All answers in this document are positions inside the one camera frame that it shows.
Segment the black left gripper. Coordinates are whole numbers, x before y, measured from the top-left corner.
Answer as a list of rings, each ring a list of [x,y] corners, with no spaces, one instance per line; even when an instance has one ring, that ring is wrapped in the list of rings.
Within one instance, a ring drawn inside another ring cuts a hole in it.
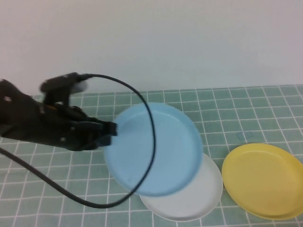
[[[117,136],[115,122],[98,121],[88,117],[77,106],[54,106],[40,103],[39,119],[43,126],[57,137],[64,148],[82,151],[111,145],[111,137]]]

